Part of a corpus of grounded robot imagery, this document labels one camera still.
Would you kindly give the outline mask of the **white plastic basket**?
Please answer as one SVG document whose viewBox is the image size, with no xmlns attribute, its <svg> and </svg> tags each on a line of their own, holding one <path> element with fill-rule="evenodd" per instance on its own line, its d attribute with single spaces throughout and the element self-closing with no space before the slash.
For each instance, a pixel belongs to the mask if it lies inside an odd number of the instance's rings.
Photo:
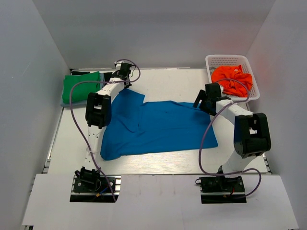
<svg viewBox="0 0 307 230">
<path fill-rule="evenodd" d="M 252 76 L 252 87 L 249 90 L 249 99 L 247 102 L 251 100 L 257 100 L 260 97 L 260 92 L 257 86 L 257 82 L 255 80 L 252 68 L 249 64 L 248 59 L 242 55 L 207 55 L 205 58 L 207 75 L 209 83 L 212 83 L 212 72 L 210 69 L 218 68 L 220 66 L 241 66 L 244 73 L 249 73 Z"/>
</svg>

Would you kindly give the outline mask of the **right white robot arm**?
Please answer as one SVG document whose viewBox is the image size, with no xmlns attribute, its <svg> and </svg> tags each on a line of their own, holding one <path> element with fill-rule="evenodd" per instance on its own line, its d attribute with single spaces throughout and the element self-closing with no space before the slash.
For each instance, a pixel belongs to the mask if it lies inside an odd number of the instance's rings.
<svg viewBox="0 0 307 230">
<path fill-rule="evenodd" d="M 229 97 L 222 96 L 222 91 L 218 83 L 206 84 L 205 89 L 200 90 L 193 107 L 213 116 L 201 139 L 198 153 L 199 168 L 205 175 L 219 176 L 216 179 L 217 187 L 222 191 L 228 191 L 234 185 L 234 177 L 248 171 L 257 171 L 246 167 L 255 158 L 269 151 L 272 142 L 266 115 L 243 109 Z M 201 153 L 209 129 L 220 115 L 234 125 L 234 152 L 220 166 L 219 172 L 210 173 L 201 165 Z"/>
</svg>

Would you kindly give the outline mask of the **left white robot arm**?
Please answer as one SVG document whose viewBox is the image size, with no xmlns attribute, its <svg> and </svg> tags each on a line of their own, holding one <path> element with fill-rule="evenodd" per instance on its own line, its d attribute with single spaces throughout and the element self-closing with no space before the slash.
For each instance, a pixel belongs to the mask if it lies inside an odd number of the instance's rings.
<svg viewBox="0 0 307 230">
<path fill-rule="evenodd" d="M 116 96 L 125 88 L 131 86 L 130 77 L 133 75 L 134 64 L 124 61 L 115 63 L 115 72 L 104 73 L 97 92 L 90 93 L 87 99 L 85 119 L 88 125 L 86 156 L 83 166 L 95 169 L 93 161 L 98 161 L 102 139 L 106 127 L 111 121 L 111 104 Z"/>
</svg>

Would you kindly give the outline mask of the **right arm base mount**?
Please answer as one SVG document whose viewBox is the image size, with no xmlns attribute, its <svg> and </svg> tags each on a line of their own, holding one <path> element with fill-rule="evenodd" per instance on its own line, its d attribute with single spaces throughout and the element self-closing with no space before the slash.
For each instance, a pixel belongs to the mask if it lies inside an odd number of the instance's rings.
<svg viewBox="0 0 307 230">
<path fill-rule="evenodd" d="M 202 204 L 243 204 L 247 202 L 242 177 L 200 177 L 195 180 L 200 187 Z"/>
</svg>

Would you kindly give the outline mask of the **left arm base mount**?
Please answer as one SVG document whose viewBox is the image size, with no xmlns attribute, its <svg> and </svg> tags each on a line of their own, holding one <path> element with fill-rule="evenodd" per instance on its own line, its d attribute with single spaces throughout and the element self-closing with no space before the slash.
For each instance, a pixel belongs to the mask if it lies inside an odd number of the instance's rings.
<svg viewBox="0 0 307 230">
<path fill-rule="evenodd" d="M 119 197 L 121 176 L 109 176 L 109 183 L 104 176 L 94 184 L 82 181 L 74 176 L 70 202 L 71 203 L 115 203 Z"/>
</svg>

